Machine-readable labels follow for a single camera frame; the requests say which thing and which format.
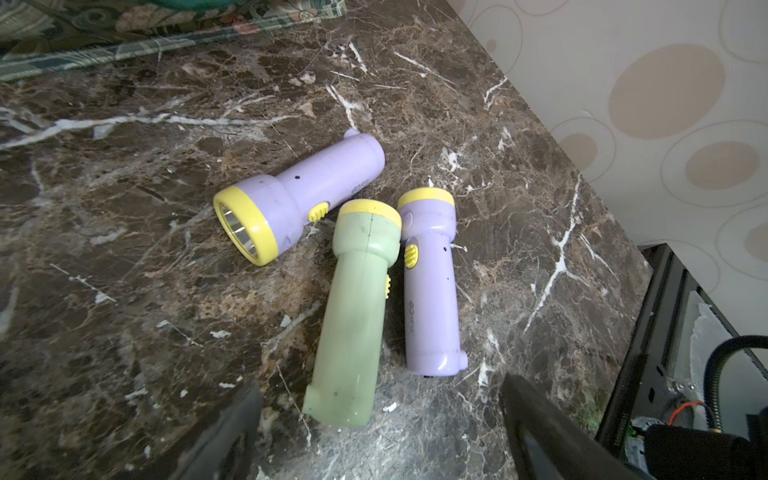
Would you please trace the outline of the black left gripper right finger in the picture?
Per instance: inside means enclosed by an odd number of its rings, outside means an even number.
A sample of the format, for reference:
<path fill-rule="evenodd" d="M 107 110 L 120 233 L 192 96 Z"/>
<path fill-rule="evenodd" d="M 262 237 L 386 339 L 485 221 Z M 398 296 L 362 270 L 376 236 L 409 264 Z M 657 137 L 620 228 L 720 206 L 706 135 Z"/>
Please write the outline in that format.
<path fill-rule="evenodd" d="M 519 479 L 646 479 L 584 433 L 519 375 L 500 388 L 504 425 Z"/>

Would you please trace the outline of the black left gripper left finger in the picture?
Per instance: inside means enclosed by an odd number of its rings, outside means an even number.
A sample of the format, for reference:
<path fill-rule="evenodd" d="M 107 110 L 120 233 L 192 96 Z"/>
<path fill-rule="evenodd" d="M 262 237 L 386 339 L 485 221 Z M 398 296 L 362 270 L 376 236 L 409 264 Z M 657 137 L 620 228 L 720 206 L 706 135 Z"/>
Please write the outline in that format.
<path fill-rule="evenodd" d="M 237 388 L 231 402 L 133 479 L 245 479 L 251 471 L 263 397 L 256 381 Z"/>

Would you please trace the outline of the purple flashlight horizontal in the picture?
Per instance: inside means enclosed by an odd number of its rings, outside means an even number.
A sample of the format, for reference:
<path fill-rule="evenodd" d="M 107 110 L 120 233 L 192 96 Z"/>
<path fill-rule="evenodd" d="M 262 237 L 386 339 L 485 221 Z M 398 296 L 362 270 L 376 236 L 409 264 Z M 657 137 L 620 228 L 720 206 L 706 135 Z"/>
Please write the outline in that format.
<path fill-rule="evenodd" d="M 219 191 L 213 206 L 241 254 L 264 266 L 294 246 L 307 224 L 372 183 L 384 166 L 381 144 L 350 128 L 342 140 L 276 176 L 252 176 Z"/>

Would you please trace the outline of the purple flashlight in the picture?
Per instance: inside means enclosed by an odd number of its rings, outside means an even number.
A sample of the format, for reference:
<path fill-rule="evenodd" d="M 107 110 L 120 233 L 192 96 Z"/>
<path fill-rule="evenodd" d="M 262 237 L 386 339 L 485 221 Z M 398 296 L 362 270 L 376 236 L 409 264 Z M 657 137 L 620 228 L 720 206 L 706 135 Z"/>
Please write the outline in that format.
<path fill-rule="evenodd" d="M 406 362 L 424 377 L 454 376 L 468 367 L 461 348 L 451 245 L 456 208 L 446 190 L 424 187 L 398 200 L 404 247 Z"/>

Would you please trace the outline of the green flashlight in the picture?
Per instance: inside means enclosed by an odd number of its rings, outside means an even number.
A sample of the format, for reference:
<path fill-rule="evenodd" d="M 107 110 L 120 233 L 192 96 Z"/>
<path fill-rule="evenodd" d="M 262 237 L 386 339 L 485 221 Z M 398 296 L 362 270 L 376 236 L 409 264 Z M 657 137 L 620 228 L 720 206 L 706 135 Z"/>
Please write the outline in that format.
<path fill-rule="evenodd" d="M 382 345 L 388 270 L 400 251 L 402 221 L 390 205 L 346 202 L 333 237 L 337 258 L 302 412 L 334 427 L 371 416 Z"/>

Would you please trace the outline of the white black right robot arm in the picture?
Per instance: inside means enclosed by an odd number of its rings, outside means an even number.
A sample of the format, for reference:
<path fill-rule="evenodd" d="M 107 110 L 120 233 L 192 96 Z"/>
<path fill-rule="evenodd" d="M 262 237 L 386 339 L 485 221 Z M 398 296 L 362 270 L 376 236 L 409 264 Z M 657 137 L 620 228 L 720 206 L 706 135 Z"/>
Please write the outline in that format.
<path fill-rule="evenodd" d="M 646 465 L 656 479 L 765 479 L 767 477 L 767 411 L 747 417 L 748 439 L 724 431 L 720 380 L 727 361 L 746 349 L 765 349 L 767 338 L 731 338 L 710 355 L 704 374 L 707 428 L 694 430 L 652 425 L 644 434 Z"/>

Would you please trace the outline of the cream green tote bag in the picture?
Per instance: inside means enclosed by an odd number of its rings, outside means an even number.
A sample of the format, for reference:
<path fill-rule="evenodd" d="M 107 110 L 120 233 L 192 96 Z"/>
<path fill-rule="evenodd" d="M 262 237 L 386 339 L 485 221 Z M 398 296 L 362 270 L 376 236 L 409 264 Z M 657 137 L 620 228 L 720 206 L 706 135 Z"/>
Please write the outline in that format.
<path fill-rule="evenodd" d="M 4 1 L 4 81 L 202 45 L 346 14 L 342 1 Z"/>

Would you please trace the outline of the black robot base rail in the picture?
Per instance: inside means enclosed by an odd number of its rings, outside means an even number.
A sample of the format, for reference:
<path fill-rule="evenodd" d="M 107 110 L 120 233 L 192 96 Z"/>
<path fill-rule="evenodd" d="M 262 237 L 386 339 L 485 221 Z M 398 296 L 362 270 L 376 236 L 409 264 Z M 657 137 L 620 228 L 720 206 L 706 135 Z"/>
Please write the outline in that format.
<path fill-rule="evenodd" d="M 738 333 L 668 244 L 641 250 L 652 278 L 597 440 L 633 465 L 644 459 L 641 431 L 654 423 L 708 426 L 704 370 Z"/>

